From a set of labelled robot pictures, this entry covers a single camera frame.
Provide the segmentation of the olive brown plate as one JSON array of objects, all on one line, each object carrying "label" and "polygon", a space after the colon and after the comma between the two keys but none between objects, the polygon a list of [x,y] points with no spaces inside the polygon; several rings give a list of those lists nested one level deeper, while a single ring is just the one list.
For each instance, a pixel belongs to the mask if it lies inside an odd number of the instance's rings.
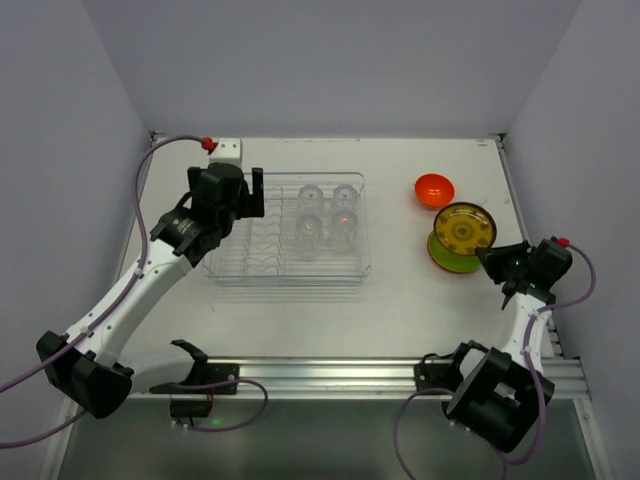
[{"label": "olive brown plate", "polygon": [[435,216],[433,232],[440,245],[459,256],[474,256],[477,248],[489,248],[497,238],[497,225],[483,207],[454,202]]}]

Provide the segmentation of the green plate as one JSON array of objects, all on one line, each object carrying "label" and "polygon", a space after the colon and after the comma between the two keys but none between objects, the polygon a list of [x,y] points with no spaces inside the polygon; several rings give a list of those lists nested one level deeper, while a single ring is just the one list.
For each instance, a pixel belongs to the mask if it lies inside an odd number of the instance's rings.
[{"label": "green plate", "polygon": [[464,256],[446,249],[436,238],[435,233],[431,233],[428,237],[427,250],[436,264],[450,272],[469,273],[481,266],[476,256]]}]

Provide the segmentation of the orange bowl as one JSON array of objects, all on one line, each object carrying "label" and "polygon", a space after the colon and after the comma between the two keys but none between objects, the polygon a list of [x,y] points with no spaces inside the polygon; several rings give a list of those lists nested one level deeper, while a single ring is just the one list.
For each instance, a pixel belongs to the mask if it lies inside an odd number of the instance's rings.
[{"label": "orange bowl", "polygon": [[428,209],[441,209],[449,205],[455,197],[455,187],[445,176],[427,173],[420,176],[414,185],[417,201]]}]

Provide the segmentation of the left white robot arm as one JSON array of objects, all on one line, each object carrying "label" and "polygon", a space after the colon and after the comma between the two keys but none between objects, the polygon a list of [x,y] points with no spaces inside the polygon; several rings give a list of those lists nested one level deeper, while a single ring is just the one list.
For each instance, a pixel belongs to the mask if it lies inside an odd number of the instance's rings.
[{"label": "left white robot arm", "polygon": [[121,354],[162,297],[230,235],[236,221],[265,214],[264,172],[232,164],[187,171],[189,190],[144,236],[126,275],[65,333],[46,332],[36,351],[49,383],[96,419],[113,414],[132,393],[168,385],[209,393],[207,355],[185,340],[136,362]]}]

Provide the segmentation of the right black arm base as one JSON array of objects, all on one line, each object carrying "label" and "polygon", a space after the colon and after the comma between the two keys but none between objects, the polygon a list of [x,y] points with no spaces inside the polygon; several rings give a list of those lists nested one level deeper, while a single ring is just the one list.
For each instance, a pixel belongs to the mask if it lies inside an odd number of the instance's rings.
[{"label": "right black arm base", "polygon": [[449,417],[449,404],[453,403],[456,408],[466,395],[467,387],[464,383],[462,363],[472,350],[472,344],[461,343],[453,353],[446,355],[428,353],[413,366],[417,392],[421,392],[423,395],[426,391],[438,393],[446,390],[450,392],[452,400],[441,403],[442,411],[446,417]]}]

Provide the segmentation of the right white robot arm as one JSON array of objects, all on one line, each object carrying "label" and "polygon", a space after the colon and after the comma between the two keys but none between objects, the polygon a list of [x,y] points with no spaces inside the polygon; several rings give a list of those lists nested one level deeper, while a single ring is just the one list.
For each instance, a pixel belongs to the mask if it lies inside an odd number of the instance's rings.
[{"label": "right white robot arm", "polygon": [[497,347],[459,346],[451,364],[458,384],[443,410],[503,453],[520,444],[555,391],[543,375],[541,345],[556,302],[551,289],[573,263],[568,245],[551,237],[537,246],[522,242],[475,250],[501,287],[508,322]]}]

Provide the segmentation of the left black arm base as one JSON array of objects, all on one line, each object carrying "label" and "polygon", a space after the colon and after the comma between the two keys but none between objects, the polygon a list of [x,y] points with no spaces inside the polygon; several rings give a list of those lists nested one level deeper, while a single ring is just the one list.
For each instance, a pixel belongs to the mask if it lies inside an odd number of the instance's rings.
[{"label": "left black arm base", "polygon": [[[179,382],[179,385],[196,386],[219,383],[237,379],[240,375],[240,366],[237,363],[210,363],[209,357],[201,349],[186,340],[173,340],[171,344],[188,353],[193,360],[188,375]],[[171,400],[169,402],[170,417],[176,422],[186,421],[194,426],[212,413],[213,396],[216,392],[222,395],[235,395],[237,386],[227,385],[218,389],[191,391],[191,394],[205,395],[205,400]]]}]

